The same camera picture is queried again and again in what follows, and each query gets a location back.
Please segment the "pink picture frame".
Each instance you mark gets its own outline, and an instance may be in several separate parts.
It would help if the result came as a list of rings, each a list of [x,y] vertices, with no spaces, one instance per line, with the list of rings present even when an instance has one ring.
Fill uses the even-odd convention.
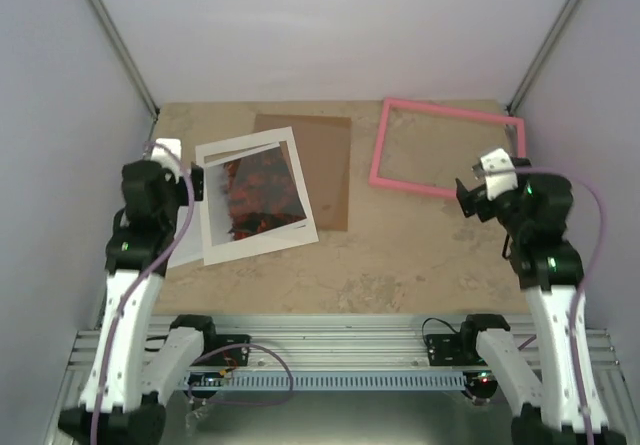
[[[456,198],[454,189],[447,189],[402,180],[393,180],[382,177],[379,174],[382,153],[385,145],[386,132],[388,128],[388,121],[392,108],[414,112],[424,112],[468,121],[484,122],[496,125],[509,125],[515,130],[515,151],[517,156],[525,157],[527,155],[525,121],[522,118],[444,106],[431,102],[419,102],[398,98],[385,98],[383,100],[378,132],[369,172],[368,183],[373,187],[413,193],[421,196],[432,196],[440,199],[453,200]]]

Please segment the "red black photo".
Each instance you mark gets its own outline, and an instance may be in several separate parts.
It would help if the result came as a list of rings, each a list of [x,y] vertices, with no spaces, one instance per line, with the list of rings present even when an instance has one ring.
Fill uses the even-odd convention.
[[[205,166],[211,244],[240,241],[307,219],[283,148],[269,144]]]

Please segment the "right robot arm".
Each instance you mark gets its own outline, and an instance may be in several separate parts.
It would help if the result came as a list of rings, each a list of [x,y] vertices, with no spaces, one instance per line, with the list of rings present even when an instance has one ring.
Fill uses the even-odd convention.
[[[493,177],[473,190],[456,185],[465,216],[496,219],[511,238],[509,261],[535,327],[541,371],[514,343],[505,319],[470,315],[459,352],[485,362],[510,406],[515,444],[623,444],[601,403],[584,324],[585,273],[565,239],[573,207],[570,181],[560,175],[514,173],[506,190]]]

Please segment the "white mat board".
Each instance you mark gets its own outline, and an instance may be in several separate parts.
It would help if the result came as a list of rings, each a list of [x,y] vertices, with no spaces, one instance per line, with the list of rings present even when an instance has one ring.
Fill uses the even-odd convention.
[[[307,219],[287,227],[273,230],[269,233],[214,246],[211,244],[209,233],[204,176],[204,195],[203,201],[200,205],[200,222],[203,260],[206,265],[221,264],[312,244],[318,241],[315,220],[291,128],[286,127],[267,130],[250,135],[198,145],[195,148],[196,163],[205,169],[206,165],[214,161],[222,160],[243,151],[263,147],[269,144],[278,144],[282,146],[283,153],[285,154],[290,171],[296,183],[300,200],[307,214]]]

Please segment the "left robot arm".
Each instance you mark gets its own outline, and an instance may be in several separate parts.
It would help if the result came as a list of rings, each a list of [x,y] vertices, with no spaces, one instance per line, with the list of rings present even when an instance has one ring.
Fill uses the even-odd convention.
[[[96,354],[76,406],[61,411],[58,429],[78,444],[157,444],[167,403],[194,361],[218,355],[213,321],[184,315],[174,321],[158,354],[145,358],[147,332],[169,257],[202,201],[198,165],[171,170],[154,160],[122,169],[125,205],[113,218],[106,245],[106,302]]]

